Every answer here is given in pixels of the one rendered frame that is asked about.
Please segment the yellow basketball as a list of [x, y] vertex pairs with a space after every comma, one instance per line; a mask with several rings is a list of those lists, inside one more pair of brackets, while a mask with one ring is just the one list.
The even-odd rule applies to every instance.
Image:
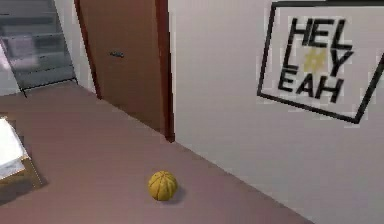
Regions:
[[148, 181], [150, 196], [157, 201], [169, 201], [178, 190], [178, 182], [168, 171], [155, 172]]

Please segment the grey shelf unit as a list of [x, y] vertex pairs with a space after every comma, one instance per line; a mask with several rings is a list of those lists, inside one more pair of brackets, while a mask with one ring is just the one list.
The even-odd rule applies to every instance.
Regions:
[[24, 96], [78, 83], [54, 0], [0, 0], [0, 46]]

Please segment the black framed lettered wall picture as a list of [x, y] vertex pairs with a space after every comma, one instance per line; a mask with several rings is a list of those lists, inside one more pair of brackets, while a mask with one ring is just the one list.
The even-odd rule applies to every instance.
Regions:
[[352, 124], [384, 74], [384, 1], [271, 4], [257, 95]]

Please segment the brown wooden room door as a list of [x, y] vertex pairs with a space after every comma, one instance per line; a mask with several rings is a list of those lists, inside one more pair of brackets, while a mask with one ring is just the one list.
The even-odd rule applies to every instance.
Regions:
[[169, 0], [74, 4], [97, 97], [173, 142]]

